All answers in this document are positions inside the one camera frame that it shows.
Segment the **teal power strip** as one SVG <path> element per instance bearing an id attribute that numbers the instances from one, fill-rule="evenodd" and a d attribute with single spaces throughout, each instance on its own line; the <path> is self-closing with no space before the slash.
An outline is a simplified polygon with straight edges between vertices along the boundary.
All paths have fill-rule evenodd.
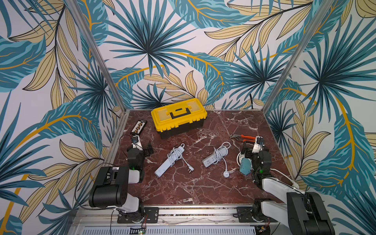
<path id="1" fill-rule="evenodd" d="M 240 172 L 243 175 L 248 175 L 253 170 L 252 161 L 248 158 L 243 158 L 240 162 Z"/>

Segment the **grey white power strip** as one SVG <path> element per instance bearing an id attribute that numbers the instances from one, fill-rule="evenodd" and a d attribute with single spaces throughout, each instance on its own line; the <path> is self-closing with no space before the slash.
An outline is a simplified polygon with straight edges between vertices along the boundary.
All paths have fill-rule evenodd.
<path id="1" fill-rule="evenodd" d="M 228 148 L 225 146 L 221 146 L 220 148 L 215 148 L 213 154 L 206 157 L 202 163 L 205 167 L 209 167 L 212 164 L 217 164 L 219 161 L 221 161 L 225 156 L 228 155 Z"/>

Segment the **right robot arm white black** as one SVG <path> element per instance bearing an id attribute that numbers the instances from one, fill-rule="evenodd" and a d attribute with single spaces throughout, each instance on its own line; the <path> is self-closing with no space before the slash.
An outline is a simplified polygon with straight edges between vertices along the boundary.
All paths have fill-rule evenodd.
<path id="1" fill-rule="evenodd" d="M 271 154 L 256 144 L 244 144 L 240 152 L 240 165 L 251 164 L 250 174 L 254 184 L 261 190 L 278 198 L 256 199 L 248 210 L 238 211 L 238 216 L 251 218 L 257 223 L 274 219 L 288 227 L 293 235 L 333 235 L 330 220 L 321 196 L 304 192 L 288 185 L 271 174 Z"/>

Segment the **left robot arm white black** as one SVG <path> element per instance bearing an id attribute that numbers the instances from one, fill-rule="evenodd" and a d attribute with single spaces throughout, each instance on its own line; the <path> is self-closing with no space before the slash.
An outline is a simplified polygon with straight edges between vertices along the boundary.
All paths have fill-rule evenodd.
<path id="1" fill-rule="evenodd" d="M 147 148 L 128 150 L 128 165 L 104 166 L 99 169 L 89 194 L 92 208 L 115 208 L 120 214 L 145 214 L 142 200 L 128 193 L 129 184 L 141 183 L 145 176 L 145 158 L 154 153 L 151 142 Z"/>

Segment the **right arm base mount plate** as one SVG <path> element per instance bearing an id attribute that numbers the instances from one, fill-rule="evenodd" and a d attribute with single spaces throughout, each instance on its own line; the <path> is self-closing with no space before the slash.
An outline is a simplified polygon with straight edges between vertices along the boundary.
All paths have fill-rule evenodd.
<path id="1" fill-rule="evenodd" d="M 254 223 L 274 223 L 277 222 L 271 217 L 263 215 L 260 211 L 253 211 L 251 206 L 236 207 L 236 213 L 233 214 L 234 218 L 237 218 L 240 223 L 254 222 Z"/>

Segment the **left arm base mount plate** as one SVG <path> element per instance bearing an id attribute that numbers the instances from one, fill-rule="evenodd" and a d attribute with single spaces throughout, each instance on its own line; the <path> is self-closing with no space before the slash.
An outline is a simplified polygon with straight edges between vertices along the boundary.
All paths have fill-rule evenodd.
<path id="1" fill-rule="evenodd" d="M 146 223 L 146 224 L 156 224 L 159 217 L 158 207 L 146 207 L 139 209 L 136 212 L 119 212 L 117 223 L 118 224 L 130 224 L 130 223 Z"/>

